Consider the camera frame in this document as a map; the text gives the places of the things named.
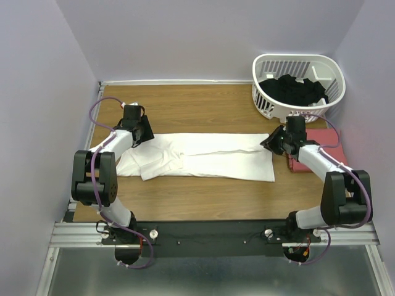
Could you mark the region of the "white printed t-shirt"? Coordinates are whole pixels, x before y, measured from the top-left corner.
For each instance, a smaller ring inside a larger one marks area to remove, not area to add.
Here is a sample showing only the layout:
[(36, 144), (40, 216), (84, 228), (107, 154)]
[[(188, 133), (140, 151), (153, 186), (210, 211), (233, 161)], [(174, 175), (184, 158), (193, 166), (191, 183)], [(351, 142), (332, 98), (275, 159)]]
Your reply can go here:
[(169, 133), (125, 151), (121, 177), (196, 176), (274, 182), (272, 153), (261, 146), (267, 134)]

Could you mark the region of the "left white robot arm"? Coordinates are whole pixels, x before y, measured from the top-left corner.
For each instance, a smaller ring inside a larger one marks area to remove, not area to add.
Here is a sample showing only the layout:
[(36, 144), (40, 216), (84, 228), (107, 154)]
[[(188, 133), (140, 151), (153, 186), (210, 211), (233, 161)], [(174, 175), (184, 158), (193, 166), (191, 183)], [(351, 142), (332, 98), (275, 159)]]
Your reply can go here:
[(72, 170), (72, 199), (96, 209), (97, 214), (124, 244), (136, 237), (149, 240), (137, 231), (136, 218), (117, 197), (117, 160), (128, 149), (154, 139), (145, 108), (121, 103), (123, 117), (116, 126), (103, 125), (108, 137), (97, 146), (75, 152)]

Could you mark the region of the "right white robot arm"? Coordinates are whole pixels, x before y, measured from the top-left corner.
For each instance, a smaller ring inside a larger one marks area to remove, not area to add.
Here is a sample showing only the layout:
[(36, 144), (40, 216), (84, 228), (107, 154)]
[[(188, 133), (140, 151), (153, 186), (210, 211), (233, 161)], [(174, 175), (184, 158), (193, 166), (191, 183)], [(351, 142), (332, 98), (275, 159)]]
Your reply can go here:
[(307, 230), (328, 230), (335, 227), (356, 229), (373, 218), (370, 176), (354, 170), (332, 157), (317, 141), (309, 140), (306, 114), (288, 116), (261, 146), (273, 154), (287, 154), (305, 165), (323, 181), (320, 205), (291, 212), (284, 226), (285, 237), (293, 242)]

